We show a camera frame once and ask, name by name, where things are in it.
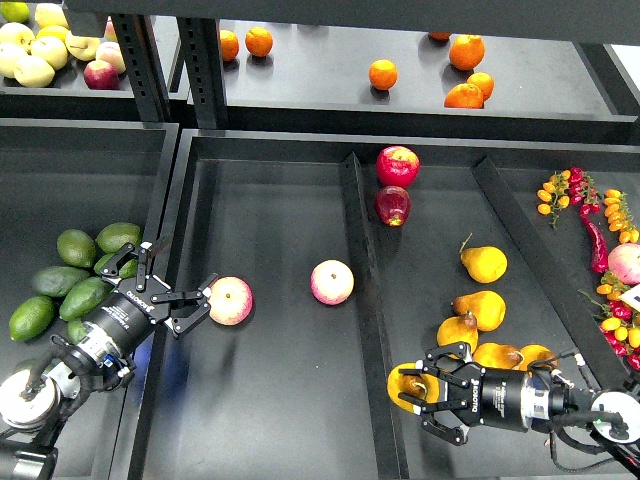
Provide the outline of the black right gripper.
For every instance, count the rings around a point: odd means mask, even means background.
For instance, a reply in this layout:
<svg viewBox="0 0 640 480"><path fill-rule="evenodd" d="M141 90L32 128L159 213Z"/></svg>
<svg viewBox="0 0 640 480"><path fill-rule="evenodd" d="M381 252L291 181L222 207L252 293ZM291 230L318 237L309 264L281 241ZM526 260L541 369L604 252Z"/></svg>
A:
<svg viewBox="0 0 640 480"><path fill-rule="evenodd" d="M529 376L522 371L482 367L471 360L470 346L457 342L427 351L414 361L418 370L401 370L418 375L433 368L443 370L441 395L446 401L429 403L408 393L398 398L409 403L421 419L421 427L451 445L464 445L472 426L486 425L510 431L526 431L530 421L522 413L523 391ZM462 422L448 426L436 417L438 412L453 412Z"/></svg>

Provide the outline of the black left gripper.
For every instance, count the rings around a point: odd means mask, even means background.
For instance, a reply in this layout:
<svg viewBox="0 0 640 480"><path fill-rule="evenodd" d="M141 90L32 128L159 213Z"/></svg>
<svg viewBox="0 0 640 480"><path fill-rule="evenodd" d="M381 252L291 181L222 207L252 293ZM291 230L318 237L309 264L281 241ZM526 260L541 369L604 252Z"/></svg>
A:
<svg viewBox="0 0 640 480"><path fill-rule="evenodd" d="M164 248L164 237L140 245L126 243L103 265L100 278L116 288L83 320L88 333L82 339L82 351L92 360L124 359L156 327L164 325L178 337L209 315L211 286L218 274L211 274L195 290L177 292L151 275L153 259ZM120 270L132 260L135 276L124 280Z"/></svg>

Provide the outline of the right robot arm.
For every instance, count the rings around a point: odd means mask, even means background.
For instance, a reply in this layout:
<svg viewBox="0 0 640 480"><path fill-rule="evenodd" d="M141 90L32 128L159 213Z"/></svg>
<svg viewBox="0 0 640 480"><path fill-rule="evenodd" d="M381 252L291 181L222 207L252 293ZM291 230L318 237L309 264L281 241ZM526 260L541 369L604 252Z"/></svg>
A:
<svg viewBox="0 0 640 480"><path fill-rule="evenodd" d="M414 363L394 367L387 377L390 400L419 416L426 432L454 446L477 426L548 435L550 454L558 443L579 452L606 454L632 474L639 472L639 383L622 390L577 387L553 360L524 370L475 362L469 343L430 349Z"/></svg>

